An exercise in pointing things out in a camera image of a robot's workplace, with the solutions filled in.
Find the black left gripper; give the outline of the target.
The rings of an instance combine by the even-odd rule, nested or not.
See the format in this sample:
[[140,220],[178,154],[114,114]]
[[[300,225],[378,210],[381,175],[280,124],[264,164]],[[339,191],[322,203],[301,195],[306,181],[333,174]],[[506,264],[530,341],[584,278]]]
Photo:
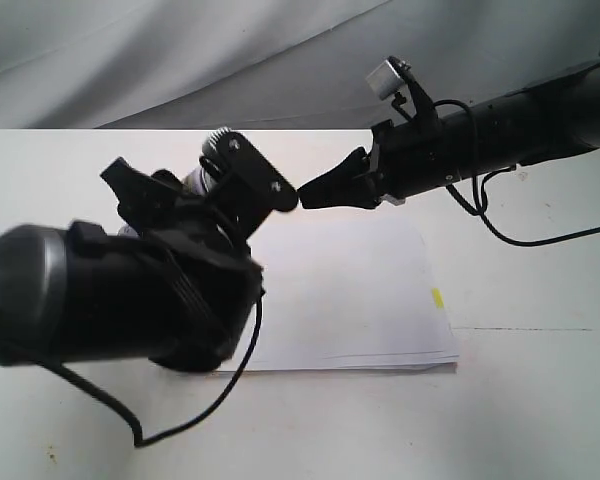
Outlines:
[[[260,280],[263,267],[253,258],[250,237],[272,213],[289,213],[299,203],[295,188],[244,134],[233,129],[215,133],[218,130],[209,135],[211,148],[201,147],[197,165],[201,154],[211,153],[202,164],[211,166],[218,183],[205,196],[185,193],[184,183],[169,170],[147,175],[123,157],[100,173],[118,201],[123,225],[117,234],[144,234],[160,255],[156,265],[169,279]],[[203,233],[189,237],[190,222]],[[230,240],[211,233],[210,224],[229,227]]]

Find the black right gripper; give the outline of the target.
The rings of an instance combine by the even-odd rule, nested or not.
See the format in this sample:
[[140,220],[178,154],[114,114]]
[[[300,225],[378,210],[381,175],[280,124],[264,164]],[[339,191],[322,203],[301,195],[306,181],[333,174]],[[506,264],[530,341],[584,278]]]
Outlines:
[[372,147],[358,147],[326,174],[298,190],[306,210],[352,207],[372,210],[460,180],[451,143],[460,120],[444,117],[434,131],[385,120],[371,127]]

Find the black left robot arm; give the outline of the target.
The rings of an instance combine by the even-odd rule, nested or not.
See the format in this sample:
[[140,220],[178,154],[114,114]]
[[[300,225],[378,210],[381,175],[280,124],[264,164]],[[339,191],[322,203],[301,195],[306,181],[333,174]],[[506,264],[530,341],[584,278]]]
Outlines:
[[216,369],[262,293],[249,237],[294,210],[296,190],[229,128],[208,136],[186,179],[123,158],[101,177],[127,233],[74,221],[0,235],[0,365],[147,358]]

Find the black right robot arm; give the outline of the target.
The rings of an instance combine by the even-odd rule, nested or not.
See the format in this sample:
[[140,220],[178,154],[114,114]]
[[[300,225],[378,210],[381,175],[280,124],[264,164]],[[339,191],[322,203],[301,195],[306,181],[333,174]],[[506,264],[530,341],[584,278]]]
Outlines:
[[410,66],[388,57],[368,77],[394,108],[412,101],[414,115],[371,128],[372,147],[299,189],[306,209],[374,209],[443,188],[473,174],[569,158],[600,148],[600,52],[520,89],[441,116]]

